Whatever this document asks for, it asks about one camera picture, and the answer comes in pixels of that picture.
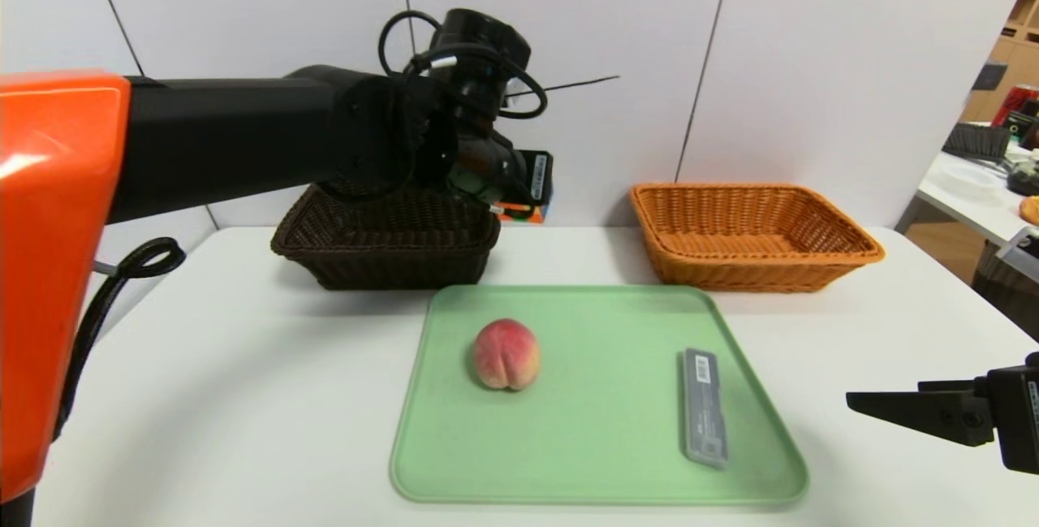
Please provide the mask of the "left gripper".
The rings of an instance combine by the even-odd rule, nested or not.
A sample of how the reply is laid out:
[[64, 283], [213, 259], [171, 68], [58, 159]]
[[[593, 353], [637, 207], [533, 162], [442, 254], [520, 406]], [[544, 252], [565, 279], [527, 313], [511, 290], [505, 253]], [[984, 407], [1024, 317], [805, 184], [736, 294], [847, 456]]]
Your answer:
[[541, 150], [515, 150], [517, 184], [512, 201], [527, 206], [547, 206], [553, 195], [554, 157]]

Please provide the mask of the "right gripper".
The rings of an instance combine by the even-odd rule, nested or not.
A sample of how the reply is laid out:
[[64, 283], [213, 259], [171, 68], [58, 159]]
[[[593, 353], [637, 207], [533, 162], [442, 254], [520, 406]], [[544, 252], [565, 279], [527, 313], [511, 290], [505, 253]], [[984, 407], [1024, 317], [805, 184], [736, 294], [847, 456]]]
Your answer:
[[973, 448], [992, 443], [996, 430], [1003, 465], [1038, 474], [1036, 351], [1022, 365], [990, 370], [986, 378], [921, 380], [916, 387], [920, 391], [850, 391], [847, 407]]

